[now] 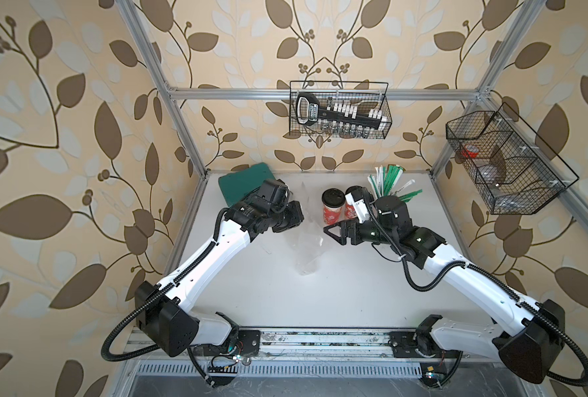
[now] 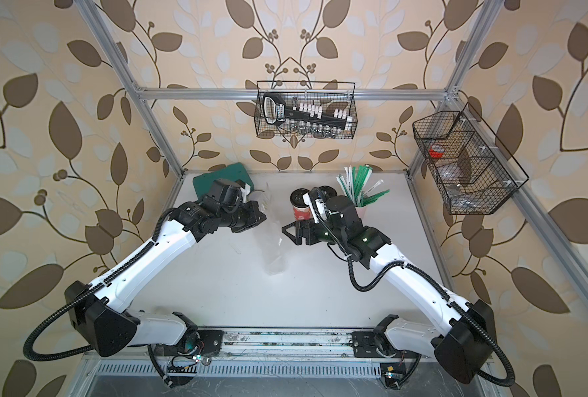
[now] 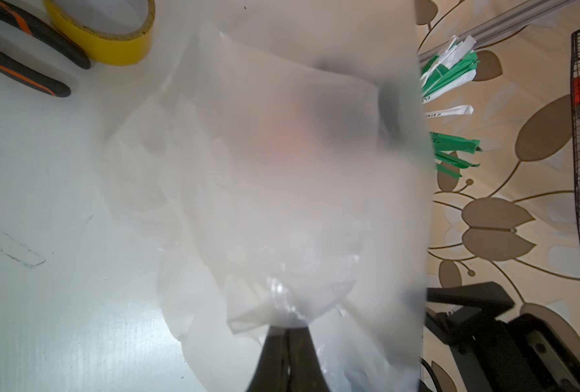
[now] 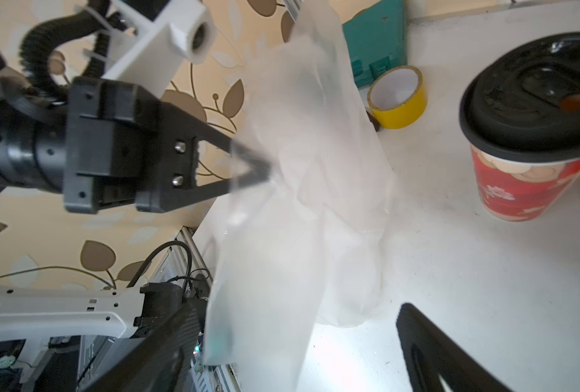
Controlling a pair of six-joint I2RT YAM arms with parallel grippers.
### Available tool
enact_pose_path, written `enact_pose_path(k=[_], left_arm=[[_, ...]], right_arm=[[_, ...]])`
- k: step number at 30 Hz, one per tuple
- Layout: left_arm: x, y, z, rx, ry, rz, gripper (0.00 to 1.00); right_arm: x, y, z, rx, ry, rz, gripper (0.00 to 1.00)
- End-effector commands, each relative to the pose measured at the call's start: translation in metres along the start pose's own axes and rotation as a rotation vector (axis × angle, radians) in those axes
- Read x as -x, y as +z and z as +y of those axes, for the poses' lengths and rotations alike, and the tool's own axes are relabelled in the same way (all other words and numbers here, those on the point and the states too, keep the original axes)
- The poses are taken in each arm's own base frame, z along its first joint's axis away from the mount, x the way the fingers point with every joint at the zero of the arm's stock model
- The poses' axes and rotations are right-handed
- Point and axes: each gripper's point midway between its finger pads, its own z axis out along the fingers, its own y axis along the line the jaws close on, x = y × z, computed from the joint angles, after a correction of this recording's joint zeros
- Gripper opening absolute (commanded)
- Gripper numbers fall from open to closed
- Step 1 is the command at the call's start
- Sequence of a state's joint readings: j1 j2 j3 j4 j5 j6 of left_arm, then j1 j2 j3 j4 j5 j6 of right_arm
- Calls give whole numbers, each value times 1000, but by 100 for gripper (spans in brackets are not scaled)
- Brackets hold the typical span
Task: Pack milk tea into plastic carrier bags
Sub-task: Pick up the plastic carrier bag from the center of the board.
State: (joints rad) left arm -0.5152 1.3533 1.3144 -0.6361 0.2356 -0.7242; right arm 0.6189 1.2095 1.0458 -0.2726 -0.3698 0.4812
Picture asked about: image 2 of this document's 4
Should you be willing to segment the clear plastic carrier bag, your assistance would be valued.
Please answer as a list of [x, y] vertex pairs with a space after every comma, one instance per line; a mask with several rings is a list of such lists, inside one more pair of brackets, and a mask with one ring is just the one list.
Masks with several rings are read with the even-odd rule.
[[248, 195], [249, 201], [256, 201], [259, 211], [266, 220], [256, 228], [249, 230], [251, 238], [243, 238], [238, 243], [231, 243], [234, 253], [242, 256], [246, 251], [257, 256], [257, 262], [267, 276], [276, 276], [287, 270], [285, 256], [289, 253], [281, 231], [281, 224], [275, 213], [269, 185], [264, 190], [253, 190]]

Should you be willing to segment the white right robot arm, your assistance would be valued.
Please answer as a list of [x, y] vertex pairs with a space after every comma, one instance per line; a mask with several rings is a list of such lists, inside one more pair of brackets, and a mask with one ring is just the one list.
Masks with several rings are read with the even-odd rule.
[[295, 245], [325, 243], [337, 248], [358, 292], [370, 292], [388, 281], [426, 317], [427, 324], [386, 317], [376, 328], [381, 354], [410, 351], [433, 357], [464, 384], [479, 376], [497, 386], [515, 385], [514, 367], [499, 347], [494, 312], [486, 302], [469, 302], [416, 266], [390, 237], [364, 225], [345, 195], [330, 197], [319, 188], [297, 194], [311, 216], [282, 227]]

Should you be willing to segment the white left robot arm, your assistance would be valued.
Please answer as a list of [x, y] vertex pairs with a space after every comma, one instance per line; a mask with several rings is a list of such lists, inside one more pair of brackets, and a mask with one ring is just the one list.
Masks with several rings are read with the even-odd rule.
[[[196, 326], [175, 312], [155, 317], [128, 311], [143, 288], [184, 251], [221, 228], [242, 233], [259, 226], [267, 216], [248, 198], [249, 185], [241, 180], [218, 179], [196, 201], [167, 209], [151, 238], [113, 269], [88, 284], [77, 281], [66, 291], [66, 304], [43, 320], [27, 337], [24, 357], [51, 362], [95, 351], [110, 357], [126, 347], [166, 345], [186, 351]], [[57, 319], [68, 315], [73, 328], [86, 340], [84, 347], [65, 352], [40, 353], [39, 336]]]

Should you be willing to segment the red cup black lid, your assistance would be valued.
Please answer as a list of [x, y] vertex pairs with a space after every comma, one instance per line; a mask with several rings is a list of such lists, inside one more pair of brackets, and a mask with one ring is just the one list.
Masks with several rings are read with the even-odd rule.
[[326, 199], [334, 198], [337, 196], [337, 191], [329, 185], [320, 186], [319, 190], [323, 193]]
[[290, 203], [294, 213], [295, 220], [308, 220], [313, 217], [312, 210], [309, 205], [305, 203], [304, 196], [310, 192], [309, 189], [299, 188], [290, 194]]

